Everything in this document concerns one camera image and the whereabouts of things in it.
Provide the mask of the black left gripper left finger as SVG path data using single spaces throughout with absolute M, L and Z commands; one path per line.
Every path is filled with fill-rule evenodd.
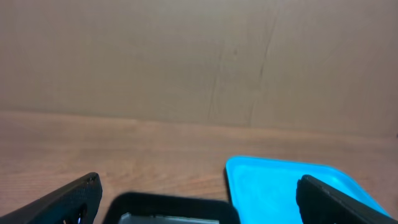
M 1 217 L 1 224 L 93 223 L 103 189 L 90 172 L 77 180 Z

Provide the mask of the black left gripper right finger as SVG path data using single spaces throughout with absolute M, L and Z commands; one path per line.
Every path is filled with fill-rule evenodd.
M 397 224 L 397 220 L 311 175 L 298 180 L 296 203 L 303 224 Z

